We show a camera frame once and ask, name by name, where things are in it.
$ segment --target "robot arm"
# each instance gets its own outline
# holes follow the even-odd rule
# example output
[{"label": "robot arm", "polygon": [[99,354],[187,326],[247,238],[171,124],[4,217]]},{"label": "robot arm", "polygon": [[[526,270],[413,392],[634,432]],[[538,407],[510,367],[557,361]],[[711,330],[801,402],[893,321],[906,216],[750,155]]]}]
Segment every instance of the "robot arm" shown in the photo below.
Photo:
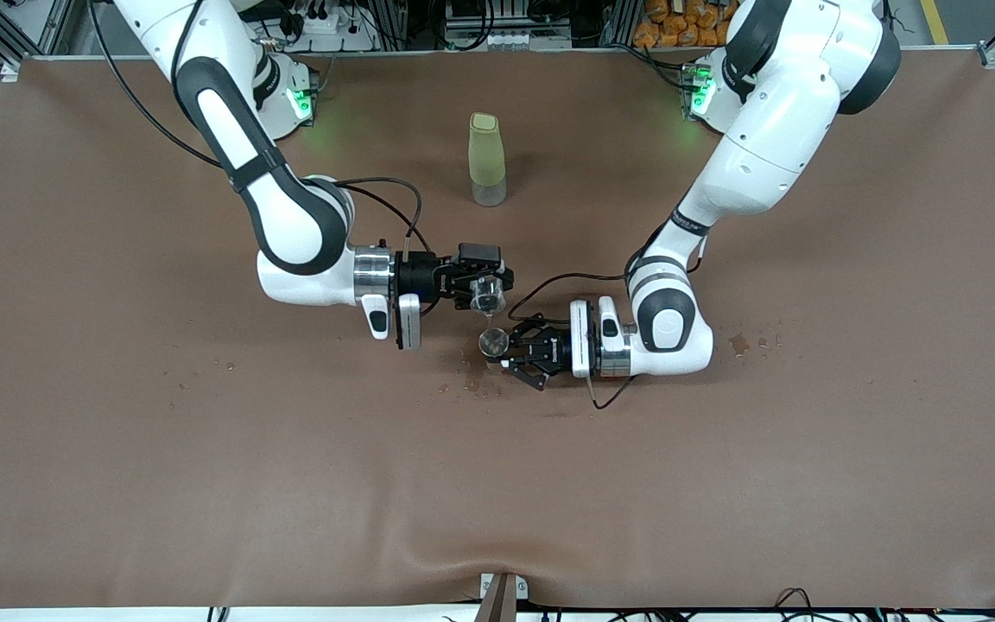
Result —
[{"label": "robot arm", "polygon": [[[744,0],[729,44],[699,60],[708,88],[688,109],[723,138],[670,218],[624,271],[631,324],[603,296],[570,303],[569,334],[541,321],[514,329],[513,355],[491,357],[541,390],[549,375],[577,378],[699,371],[713,334],[696,304],[688,260],[724,216],[766,212],[793,187],[837,113],[876,101],[900,47],[865,0]],[[551,352],[558,357],[548,357]],[[540,374],[529,374],[536,369]]]},{"label": "robot arm", "polygon": [[[765,72],[755,91],[670,219],[625,272],[638,336],[631,343],[631,374],[684,374],[708,364],[712,330],[696,307],[688,259],[722,217],[773,207],[813,158],[840,107],[840,87],[819,59]],[[603,347],[609,347],[605,340]]]},{"label": "robot arm", "polygon": [[483,314],[503,306],[513,272],[497,247],[460,244],[458,255],[438,258],[348,244],[351,196],[328,178],[299,180],[272,139],[307,121],[304,94],[291,86],[308,70],[254,44],[229,0],[115,3],[151,58],[174,78],[183,111],[248,207],[266,295],[307,306],[362,307],[372,336],[387,339],[395,321],[398,345],[408,350],[420,345],[422,302],[451,298],[455,307]]}]

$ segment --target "black cable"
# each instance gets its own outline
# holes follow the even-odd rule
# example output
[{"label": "black cable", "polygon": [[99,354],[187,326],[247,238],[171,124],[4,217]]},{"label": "black cable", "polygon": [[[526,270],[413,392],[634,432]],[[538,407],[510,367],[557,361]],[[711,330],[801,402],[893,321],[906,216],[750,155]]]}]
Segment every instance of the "black cable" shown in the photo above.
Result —
[{"label": "black cable", "polygon": [[613,402],[617,401],[617,397],[620,397],[620,394],[624,393],[625,389],[628,389],[629,386],[632,386],[633,382],[636,382],[636,378],[639,378],[639,374],[633,375],[633,377],[628,377],[628,379],[625,379],[624,384],[620,385],[620,389],[618,389],[616,393],[613,393],[612,397],[609,397],[608,399],[605,400],[605,404],[598,404],[597,397],[591,397],[589,401],[593,403],[593,408],[597,410],[608,409],[608,407],[611,406]]},{"label": "black cable", "polygon": [[674,82],[674,80],[663,71],[668,69],[681,71],[682,64],[668,63],[665,60],[656,60],[653,56],[651,56],[651,51],[648,48],[644,48],[643,53],[640,53],[639,50],[633,48],[632,46],[628,46],[628,44],[625,43],[607,43],[603,46],[603,48],[620,48],[620,50],[624,50],[625,52],[636,56],[637,59],[643,60],[644,63],[649,64],[649,66],[655,70],[655,74],[659,76],[659,79],[662,79],[662,81],[669,84],[669,86],[678,88],[680,91],[692,91],[694,89],[692,86],[685,86],[684,84]]},{"label": "black cable", "polygon": [[171,93],[174,94],[174,101],[179,103],[179,110],[182,110],[182,114],[186,115],[187,118],[190,118],[190,114],[187,113],[187,107],[182,105],[182,99],[179,98],[179,60],[182,58],[182,49],[187,46],[187,36],[190,36],[190,24],[198,16],[198,10],[202,8],[202,1],[204,0],[194,0],[194,6],[190,8],[190,15],[187,16],[186,22],[182,24],[182,32],[179,33],[178,43],[174,45],[174,54],[171,56]]},{"label": "black cable", "polygon": [[[398,209],[397,207],[394,207],[394,205],[391,205],[390,201],[384,200],[383,197],[380,197],[378,196],[378,194],[371,192],[371,190],[368,190],[366,188],[360,188],[359,186],[354,185],[354,184],[362,184],[362,182],[365,181],[389,181],[389,182],[394,182],[394,184],[400,184],[414,190],[414,192],[417,193],[417,200],[418,200],[418,210],[414,216],[414,220],[410,221],[409,218],[406,215],[404,215],[404,213],[402,213],[402,210]],[[301,184],[312,186],[313,182],[309,180],[301,180]],[[425,239],[425,236],[423,236],[420,230],[417,228],[417,220],[418,218],[420,218],[420,192],[419,190],[417,190],[417,188],[415,188],[414,185],[409,184],[409,182],[404,180],[398,180],[397,178],[394,177],[367,177],[367,178],[359,178],[359,180],[335,181],[333,185],[335,185],[336,188],[343,188],[345,190],[351,190],[351,192],[353,193],[363,194],[364,196],[378,202],[378,204],[382,205],[384,208],[390,209],[390,211],[393,212],[394,215],[398,217],[398,219],[400,219],[404,224],[409,225],[409,227],[412,230],[414,230],[415,233],[417,233],[417,240],[420,241],[422,247],[425,248],[425,251],[434,253],[432,251],[432,247],[430,247],[428,241]],[[430,314],[430,312],[434,310],[435,306],[437,306],[437,304],[439,303],[440,299],[438,298],[430,302],[429,306],[422,308],[421,317],[423,318],[423,316]]]},{"label": "black cable", "polygon": [[537,10],[543,4],[553,4],[555,0],[529,0],[528,7],[525,8],[524,15],[530,20],[538,23],[552,23],[560,20],[568,19],[574,13],[578,11],[578,0],[569,0],[569,5],[566,11],[560,11],[557,13],[548,13],[546,11]]},{"label": "black cable", "polygon": [[437,0],[429,0],[429,4],[428,4],[428,7],[429,7],[428,25],[429,25],[429,30],[432,31],[432,38],[434,38],[437,41],[437,43],[440,44],[440,47],[443,47],[446,50],[459,50],[460,52],[470,52],[471,50],[474,50],[474,48],[477,48],[478,46],[482,46],[483,43],[486,43],[486,40],[490,38],[490,35],[492,35],[492,33],[494,31],[494,22],[495,22],[495,20],[497,20],[497,16],[498,16],[498,12],[496,10],[494,10],[494,2],[493,2],[493,0],[486,0],[486,8],[489,9],[489,11],[490,11],[490,23],[489,23],[489,25],[486,24],[486,14],[483,11],[483,13],[482,13],[482,20],[481,20],[482,21],[482,31],[480,33],[478,33],[478,39],[475,39],[473,41],[473,43],[470,44],[470,46],[467,46],[465,48],[456,48],[455,46],[453,46],[453,44],[451,44],[450,42],[447,42],[447,39],[443,38],[443,36],[440,35],[439,29],[438,29],[439,20],[434,20],[434,13],[435,13],[435,5],[436,4],[437,4]]},{"label": "black cable", "polygon": [[618,50],[624,50],[625,52],[628,52],[629,54],[631,54],[633,56],[636,56],[637,59],[643,60],[644,63],[651,63],[651,62],[653,62],[653,63],[655,63],[659,67],[664,67],[664,68],[678,68],[678,70],[680,70],[680,68],[682,68],[682,66],[683,66],[683,63],[668,63],[666,60],[656,60],[655,58],[652,58],[650,52],[648,52],[647,55],[643,55],[643,53],[641,53],[636,48],[633,48],[632,46],[629,46],[629,44],[627,44],[627,43],[606,43],[604,46],[601,46],[601,47],[602,48],[618,48]]},{"label": "black cable", "polygon": [[359,7],[356,7],[355,3],[352,3],[352,21],[356,21],[355,15],[357,11],[359,12],[359,16],[363,17],[364,23],[370,24],[371,27],[374,28],[380,35],[384,36],[384,38],[394,41],[396,47],[400,43],[409,43],[409,39],[406,38],[406,36],[395,36],[384,31],[382,27],[379,27],[378,23],[375,23],[374,20],[371,20],[371,18],[367,16],[367,13],[364,13]]},{"label": "black cable", "polygon": [[680,84],[678,82],[674,82],[674,80],[671,79],[670,76],[668,76],[666,73],[664,73],[664,71],[662,70],[662,67],[659,66],[659,63],[656,62],[656,60],[651,60],[651,51],[648,50],[647,48],[643,48],[643,50],[647,52],[647,58],[649,59],[649,62],[647,64],[649,64],[649,66],[651,66],[652,70],[655,70],[655,74],[659,76],[659,79],[662,79],[663,82],[666,82],[667,84],[670,84],[674,88],[678,88],[679,91],[692,91],[693,90],[693,88],[690,87],[690,86],[684,86],[683,84]]},{"label": "black cable", "polygon": [[589,273],[586,272],[564,272],[563,275],[552,276],[552,278],[549,278],[548,280],[538,284],[538,286],[536,286],[536,289],[530,291],[528,295],[526,295],[521,300],[518,300],[517,303],[513,304],[512,307],[509,307],[509,311],[505,312],[506,318],[509,318],[514,322],[525,322],[528,320],[542,320],[549,324],[558,324],[558,326],[566,326],[566,324],[569,324],[570,323],[569,320],[553,320],[550,318],[544,318],[544,316],[542,315],[538,316],[514,315],[517,309],[520,308],[525,302],[532,300],[532,296],[540,294],[540,290],[544,289],[545,287],[549,286],[549,284],[552,284],[555,281],[560,281],[563,279],[591,279],[594,281],[619,281],[624,279],[624,275],[604,276],[604,275],[589,275]]},{"label": "black cable", "polygon": [[[218,618],[216,621],[213,619],[213,610],[218,610]],[[229,618],[229,607],[228,606],[211,606],[209,611],[206,611],[206,622],[225,622]]]},{"label": "black cable", "polygon": [[786,587],[785,590],[782,590],[781,594],[778,594],[777,602],[774,603],[774,609],[784,605],[785,601],[793,597],[794,594],[801,595],[801,598],[805,601],[805,606],[809,610],[813,609],[813,601],[810,601],[808,598],[808,592],[805,591],[804,587]]},{"label": "black cable", "polygon": [[118,71],[117,64],[114,63],[114,58],[110,55],[110,48],[106,46],[106,39],[102,36],[102,29],[98,27],[98,16],[96,16],[94,12],[94,3],[87,3],[87,10],[91,12],[91,24],[94,25],[95,38],[98,38],[98,47],[102,48],[102,55],[106,58],[107,66],[110,66],[110,71],[114,73],[114,78],[117,79],[117,82],[122,87],[122,91],[125,92],[125,95],[130,98],[130,102],[133,102],[133,105],[141,111],[141,114],[143,114],[143,116],[147,118],[150,123],[153,124],[153,127],[155,127],[156,130],[159,130],[159,133],[165,135],[169,141],[181,146],[187,153],[197,157],[206,164],[221,168],[221,162],[216,161],[216,159],[213,159],[208,155],[202,154],[197,149],[194,149],[190,145],[182,142],[175,134],[171,134],[171,131],[169,131],[167,127],[163,127],[163,123],[157,121],[157,119],[153,117],[153,114],[150,113],[149,109],[146,109],[145,105],[141,103],[141,99],[137,98],[137,95],[125,82],[122,72]]},{"label": "black cable", "polygon": [[[368,198],[371,198],[372,200],[378,201],[379,204],[382,205],[384,208],[390,209],[390,211],[393,212],[395,216],[397,216],[404,224],[406,225],[410,224],[409,218],[406,215],[404,215],[404,213],[402,213],[402,210],[392,206],[390,204],[390,201],[384,200],[383,197],[380,197],[378,196],[378,194],[371,192],[371,190],[367,190],[366,188],[360,188],[359,186],[353,186],[352,184],[345,184],[343,181],[336,181],[334,185],[336,186],[336,188],[352,190],[353,193],[360,193]],[[425,251],[432,252],[432,248],[428,244],[428,241],[425,239],[425,236],[422,236],[421,232],[417,232],[417,240],[420,241],[422,247],[425,247]]]},{"label": "black cable", "polygon": [[782,614],[783,619],[797,619],[807,617],[812,621],[812,619],[824,619],[824,622],[845,622],[844,619],[832,618],[830,615],[824,615],[822,613],[816,613],[815,611],[797,611],[791,613],[790,615]]},{"label": "black cable", "polygon": [[417,209],[414,212],[414,219],[409,223],[409,228],[406,229],[406,237],[411,238],[414,233],[417,232],[417,221],[421,219],[421,210],[425,207],[425,202],[421,200],[421,192],[417,189],[417,186],[410,184],[409,181],[398,180],[397,177],[357,177],[355,180],[340,180],[337,181],[339,184],[347,184],[349,186],[354,186],[356,184],[371,184],[372,182],[382,182],[383,184],[397,184],[409,188],[409,191],[414,194],[415,200],[417,200]]}]

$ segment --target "green led light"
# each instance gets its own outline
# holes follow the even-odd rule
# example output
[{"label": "green led light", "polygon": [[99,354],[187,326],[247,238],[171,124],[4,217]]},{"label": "green led light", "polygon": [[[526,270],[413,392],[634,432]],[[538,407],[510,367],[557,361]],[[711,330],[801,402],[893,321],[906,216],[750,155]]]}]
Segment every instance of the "green led light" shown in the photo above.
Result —
[{"label": "green led light", "polygon": [[291,103],[291,107],[294,109],[294,114],[297,117],[309,117],[309,96],[301,91],[292,91],[291,88],[287,90],[287,99]]},{"label": "green led light", "polygon": [[707,79],[706,83],[694,94],[694,106],[690,111],[693,114],[704,114],[708,111],[708,103],[712,101],[712,96],[716,94],[716,82],[714,79]]}]

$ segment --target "brown table mat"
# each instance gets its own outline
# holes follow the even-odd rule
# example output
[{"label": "brown table mat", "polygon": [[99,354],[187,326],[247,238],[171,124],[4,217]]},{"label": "brown table mat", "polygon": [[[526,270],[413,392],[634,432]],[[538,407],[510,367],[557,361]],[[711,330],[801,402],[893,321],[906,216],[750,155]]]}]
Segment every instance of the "brown table mat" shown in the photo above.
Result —
[{"label": "brown table mat", "polygon": [[[123,66],[201,146],[155,67]],[[470,201],[471,111],[501,118],[497,209]],[[296,172],[413,181],[438,251],[502,245],[520,295],[619,271],[716,144],[623,54],[340,60],[319,114],[282,144]],[[400,245],[358,202],[352,240]],[[995,606],[995,71],[972,51],[905,53],[781,205],[716,225],[710,367],[605,412],[485,371],[485,323],[450,304],[403,353],[355,308],[272,302],[254,253],[221,174],[104,63],[0,86],[0,606],[461,600],[494,570],[548,605]],[[624,296],[538,308],[575,292]]]}]

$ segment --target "yellow bottle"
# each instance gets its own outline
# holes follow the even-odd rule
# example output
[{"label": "yellow bottle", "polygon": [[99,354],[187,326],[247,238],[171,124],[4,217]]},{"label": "yellow bottle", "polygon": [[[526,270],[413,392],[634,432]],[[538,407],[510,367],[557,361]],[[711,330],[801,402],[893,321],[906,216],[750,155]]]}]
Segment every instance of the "yellow bottle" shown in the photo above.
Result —
[{"label": "yellow bottle", "polygon": [[466,149],[471,193],[479,205],[494,207],[505,200],[505,147],[498,118],[477,111],[471,115],[471,139]]}]

